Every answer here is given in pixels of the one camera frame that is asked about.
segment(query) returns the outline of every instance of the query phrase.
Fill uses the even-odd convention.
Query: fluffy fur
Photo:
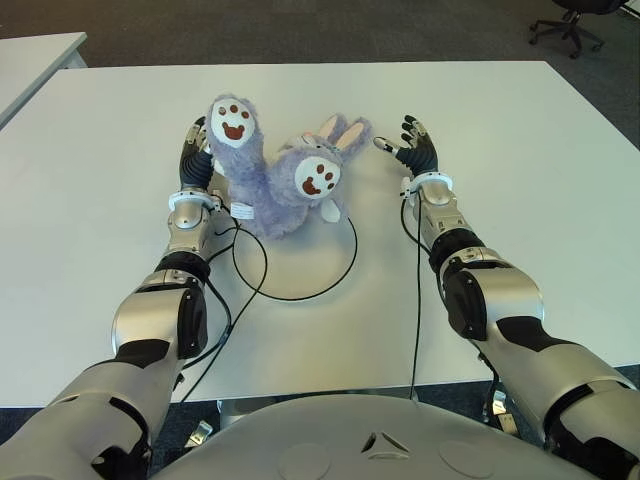
[[[213,105],[222,99],[237,100],[253,115],[253,135],[240,147],[219,141],[213,132]],[[263,153],[264,136],[257,118],[256,110],[249,100],[234,95],[221,95],[209,108],[205,123],[211,152],[229,180],[231,201],[242,202],[254,208],[255,218],[242,220],[243,226],[259,237],[278,238],[302,225],[310,209],[319,213],[321,203],[331,200],[335,201],[344,215],[343,167],[370,140],[371,124],[365,119],[358,119],[355,123],[360,122],[363,126],[359,129],[360,133],[339,150],[335,145],[340,143],[348,126],[345,117],[336,114],[321,128],[324,136],[305,134],[294,137],[280,149],[275,164],[268,167]],[[299,190],[301,186],[296,184],[296,170],[309,157],[330,162],[327,165],[340,170],[340,180],[335,182],[330,191],[325,189],[321,198],[304,195]]]

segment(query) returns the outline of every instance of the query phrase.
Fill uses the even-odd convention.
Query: dark gray carpet
[[[578,60],[559,37],[527,43],[529,24],[562,13],[547,0],[6,0],[0,38],[86,31],[80,53],[93,67],[546,60],[639,146],[640,22],[621,12],[585,17],[582,26],[607,44],[593,53],[585,42]],[[640,367],[620,370],[640,384]],[[418,394],[480,419],[487,388],[487,382],[436,385]],[[36,411],[0,409],[0,443]],[[536,443],[517,412],[516,418],[524,438]],[[215,402],[171,406],[155,469],[178,453],[200,419],[218,425]]]

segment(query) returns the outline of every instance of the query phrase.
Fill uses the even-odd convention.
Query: office chair
[[[582,52],[582,42],[580,35],[594,42],[597,42],[591,50],[600,51],[604,45],[604,41],[596,37],[591,32],[580,28],[577,23],[583,13],[594,13],[596,15],[606,15],[616,11],[626,0],[553,0],[553,3],[566,8],[567,12],[562,16],[562,22],[554,22],[551,20],[538,20],[529,27],[529,30],[535,32],[529,40],[531,45],[538,43],[538,37],[552,35],[554,33],[562,33],[562,39],[566,40],[571,37],[576,45],[576,50],[569,55],[571,58],[578,58]],[[538,25],[549,25],[553,28],[538,32]]]

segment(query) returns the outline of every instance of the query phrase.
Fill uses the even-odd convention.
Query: plush toy
[[[370,140],[371,125],[360,118],[347,127],[333,115],[317,135],[289,140],[269,166],[254,106],[221,95],[206,118],[207,140],[216,170],[229,181],[232,214],[259,237],[278,238],[302,225],[310,211],[327,222],[346,214],[343,167]]]

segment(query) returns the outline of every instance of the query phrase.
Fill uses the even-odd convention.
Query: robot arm
[[[147,478],[180,370],[207,343],[203,288],[220,200],[207,193],[211,156],[196,141],[201,126],[184,145],[167,250],[115,315],[115,358],[82,372],[2,446],[0,478]]]
[[[413,213],[451,327],[498,372],[549,450],[601,478],[637,475],[640,393],[587,348],[545,332],[534,281],[473,232],[422,124],[407,116],[403,128],[411,148],[375,144],[411,169],[405,193],[417,195]]]

